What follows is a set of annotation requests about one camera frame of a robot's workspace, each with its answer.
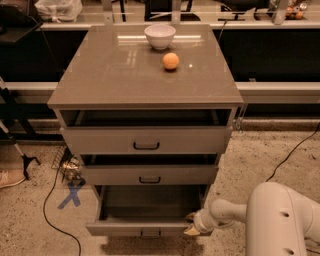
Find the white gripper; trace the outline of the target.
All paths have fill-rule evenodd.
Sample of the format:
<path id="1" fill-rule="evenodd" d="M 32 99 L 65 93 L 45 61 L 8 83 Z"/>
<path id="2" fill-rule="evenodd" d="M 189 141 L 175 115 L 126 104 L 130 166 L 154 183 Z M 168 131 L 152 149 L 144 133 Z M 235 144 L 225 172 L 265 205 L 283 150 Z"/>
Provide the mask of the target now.
<path id="1" fill-rule="evenodd" d="M 190 225 L 184 230 L 184 234 L 188 236 L 198 236 L 200 233 L 205 234 L 214 230 L 213 218 L 208 209 L 201 209 L 196 213 L 188 214 L 185 219 L 189 222 L 193 221 L 193 225 Z"/>

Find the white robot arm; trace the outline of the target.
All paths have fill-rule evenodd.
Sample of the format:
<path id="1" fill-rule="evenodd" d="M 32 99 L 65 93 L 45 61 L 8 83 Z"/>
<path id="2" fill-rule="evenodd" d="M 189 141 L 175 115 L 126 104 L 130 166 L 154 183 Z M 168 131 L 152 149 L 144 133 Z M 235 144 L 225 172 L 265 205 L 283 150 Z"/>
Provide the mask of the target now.
<path id="1" fill-rule="evenodd" d="M 274 182 L 259 184 L 245 204 L 217 199 L 187 218 L 190 236 L 244 223 L 246 256 L 307 256 L 306 242 L 320 242 L 320 204 Z"/>

